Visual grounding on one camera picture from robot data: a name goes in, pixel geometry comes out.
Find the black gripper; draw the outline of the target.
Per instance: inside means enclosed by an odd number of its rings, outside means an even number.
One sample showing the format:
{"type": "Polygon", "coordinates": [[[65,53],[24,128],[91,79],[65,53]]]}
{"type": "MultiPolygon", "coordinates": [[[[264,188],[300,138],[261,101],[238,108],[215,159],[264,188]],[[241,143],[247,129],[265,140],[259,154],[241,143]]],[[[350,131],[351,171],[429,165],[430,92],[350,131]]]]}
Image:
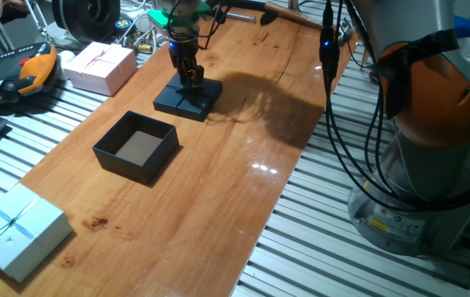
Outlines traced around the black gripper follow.
{"type": "Polygon", "coordinates": [[[174,68],[177,69],[180,84],[183,87],[197,88],[204,80],[204,68],[197,64],[196,54],[199,51],[197,39],[185,42],[169,41],[169,54],[174,68]]]}

